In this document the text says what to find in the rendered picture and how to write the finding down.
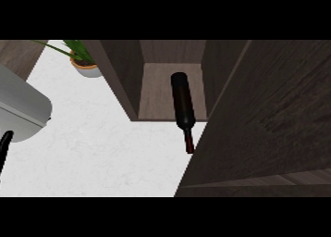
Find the brown wooden cabinet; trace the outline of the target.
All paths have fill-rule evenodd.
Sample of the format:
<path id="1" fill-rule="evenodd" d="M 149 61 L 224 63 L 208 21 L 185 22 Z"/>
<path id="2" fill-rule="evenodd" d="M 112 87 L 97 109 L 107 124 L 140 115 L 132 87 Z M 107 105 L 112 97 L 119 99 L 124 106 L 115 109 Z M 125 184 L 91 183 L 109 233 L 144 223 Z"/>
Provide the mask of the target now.
<path id="1" fill-rule="evenodd" d="M 187 74 L 194 118 L 209 119 L 247 40 L 85 40 L 82 45 L 129 120 L 174 120 L 177 72 Z"/>

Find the dark wine bottle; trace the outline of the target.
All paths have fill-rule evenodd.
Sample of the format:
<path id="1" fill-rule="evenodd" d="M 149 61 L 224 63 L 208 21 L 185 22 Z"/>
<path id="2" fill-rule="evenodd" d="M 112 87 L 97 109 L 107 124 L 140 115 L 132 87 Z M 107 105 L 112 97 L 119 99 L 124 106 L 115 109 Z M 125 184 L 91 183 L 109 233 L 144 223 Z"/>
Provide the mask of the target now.
<path id="1" fill-rule="evenodd" d="M 183 130 L 185 152 L 193 153 L 191 128 L 194 124 L 193 103 L 184 72 L 171 75 L 172 99 L 174 99 L 174 119 L 175 125 Z"/>

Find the brown wooden cabinet door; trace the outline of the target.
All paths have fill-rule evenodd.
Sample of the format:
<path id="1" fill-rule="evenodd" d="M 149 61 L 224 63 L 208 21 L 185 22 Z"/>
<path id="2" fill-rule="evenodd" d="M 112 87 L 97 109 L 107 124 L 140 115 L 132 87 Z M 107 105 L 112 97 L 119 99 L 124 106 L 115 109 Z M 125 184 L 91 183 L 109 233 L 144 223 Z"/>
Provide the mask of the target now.
<path id="1" fill-rule="evenodd" d="M 331 40 L 246 43 L 174 194 L 331 196 Z"/>

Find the grey rounded appliance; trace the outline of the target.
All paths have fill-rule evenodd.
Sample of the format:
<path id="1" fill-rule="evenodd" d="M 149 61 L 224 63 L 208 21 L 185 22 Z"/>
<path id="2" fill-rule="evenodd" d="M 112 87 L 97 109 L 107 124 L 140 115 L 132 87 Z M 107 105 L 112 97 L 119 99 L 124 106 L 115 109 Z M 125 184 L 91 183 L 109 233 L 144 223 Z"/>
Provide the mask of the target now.
<path id="1" fill-rule="evenodd" d="M 0 134 L 13 131 L 22 142 L 45 126 L 51 114 L 48 98 L 0 64 Z"/>

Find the brown wooden panel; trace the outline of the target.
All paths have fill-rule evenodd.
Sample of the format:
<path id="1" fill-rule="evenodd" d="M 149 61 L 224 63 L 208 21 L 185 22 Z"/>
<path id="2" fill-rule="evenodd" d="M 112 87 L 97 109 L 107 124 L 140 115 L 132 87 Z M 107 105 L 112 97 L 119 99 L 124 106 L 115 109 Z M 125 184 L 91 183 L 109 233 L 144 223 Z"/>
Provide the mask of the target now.
<path id="1" fill-rule="evenodd" d="M 31 40 L 0 40 L 0 72 L 10 71 L 26 81 L 42 51 Z"/>

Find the green potted plant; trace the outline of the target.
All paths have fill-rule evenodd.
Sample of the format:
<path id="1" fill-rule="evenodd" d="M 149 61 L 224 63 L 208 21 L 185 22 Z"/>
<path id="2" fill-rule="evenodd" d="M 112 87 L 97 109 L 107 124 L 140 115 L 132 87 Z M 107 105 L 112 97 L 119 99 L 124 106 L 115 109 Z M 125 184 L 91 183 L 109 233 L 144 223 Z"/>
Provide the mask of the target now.
<path id="1" fill-rule="evenodd" d="M 85 78 L 97 78 L 100 76 L 97 64 L 87 52 L 81 40 L 63 40 L 63 46 L 69 49 L 67 52 L 56 46 L 45 44 L 44 42 L 39 42 L 37 40 L 34 40 L 34 43 L 41 44 L 42 46 L 66 55 L 69 57 L 69 62 L 73 69 Z"/>

